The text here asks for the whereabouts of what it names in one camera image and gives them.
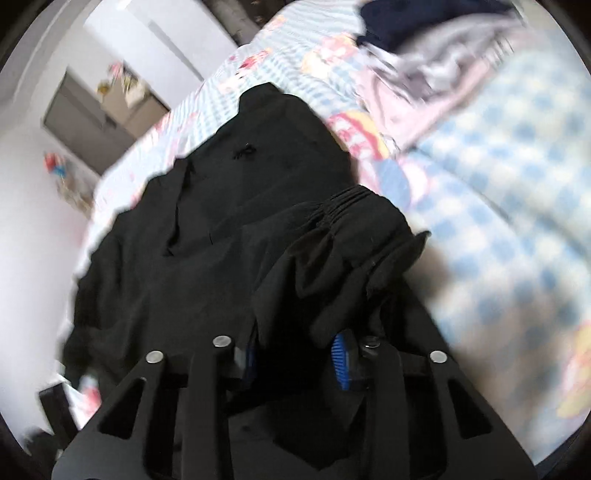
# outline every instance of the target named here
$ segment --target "black garment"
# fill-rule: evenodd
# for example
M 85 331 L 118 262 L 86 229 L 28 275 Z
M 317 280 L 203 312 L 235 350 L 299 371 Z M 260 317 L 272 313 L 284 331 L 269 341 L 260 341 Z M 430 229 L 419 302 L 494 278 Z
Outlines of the black garment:
M 312 381 L 337 332 L 364 322 L 420 255 L 403 215 L 355 186 L 348 155 L 299 98 L 271 84 L 120 214 L 80 280 L 63 351 L 103 395 L 151 350 L 229 335 L 292 384 Z
M 421 30 L 470 14 L 500 14 L 512 6 L 501 0 L 374 0 L 361 7 L 365 42 L 394 52 Z

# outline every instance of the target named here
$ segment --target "bed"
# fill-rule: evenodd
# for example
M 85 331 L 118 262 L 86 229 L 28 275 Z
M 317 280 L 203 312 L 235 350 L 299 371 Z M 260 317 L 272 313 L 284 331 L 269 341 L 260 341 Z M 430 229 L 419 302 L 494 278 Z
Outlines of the bed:
M 591 78 L 561 31 L 545 31 L 392 158 L 355 98 L 358 8 L 354 0 L 290 4 L 141 138 L 95 191 L 76 273 L 148 179 L 230 120 L 242 92 L 273 82 L 332 129 L 361 184 L 389 198 L 413 229 L 432 232 L 407 280 L 537 463 L 591 404 Z M 86 405 L 79 421 L 91 413 Z

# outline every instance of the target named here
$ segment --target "navy blue clothing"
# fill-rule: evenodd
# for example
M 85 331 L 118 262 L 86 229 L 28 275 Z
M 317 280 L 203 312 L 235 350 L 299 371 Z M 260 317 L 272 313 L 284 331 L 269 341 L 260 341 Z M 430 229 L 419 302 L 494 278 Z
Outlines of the navy blue clothing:
M 361 7 L 366 32 L 357 44 L 372 43 L 393 52 L 424 28 L 462 15 L 501 14 L 510 9 L 501 0 L 374 0 Z

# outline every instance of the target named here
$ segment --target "blue and white checkered blanket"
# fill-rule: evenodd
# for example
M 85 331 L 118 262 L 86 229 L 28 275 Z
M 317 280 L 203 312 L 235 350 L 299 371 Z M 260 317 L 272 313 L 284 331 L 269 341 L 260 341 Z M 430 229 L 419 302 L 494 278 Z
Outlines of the blue and white checkered blanket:
M 408 280 L 461 366 L 535 462 L 591 406 L 591 79 L 549 46 L 510 58 L 477 96 L 392 160 L 357 105 L 354 0 L 301 0 L 237 50 L 103 177 L 79 271 L 116 212 L 237 113 L 250 87 L 301 97 L 359 181 L 428 247 Z

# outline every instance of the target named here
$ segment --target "pink clothing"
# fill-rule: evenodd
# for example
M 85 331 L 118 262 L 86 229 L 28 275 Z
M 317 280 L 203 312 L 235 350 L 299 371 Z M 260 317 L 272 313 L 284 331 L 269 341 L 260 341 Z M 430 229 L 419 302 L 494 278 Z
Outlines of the pink clothing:
M 473 94 L 493 72 L 488 60 L 477 60 L 455 89 L 427 101 L 411 103 L 392 91 L 374 70 L 365 67 L 358 74 L 357 94 L 392 153 L 399 154 L 412 147 L 439 120 Z

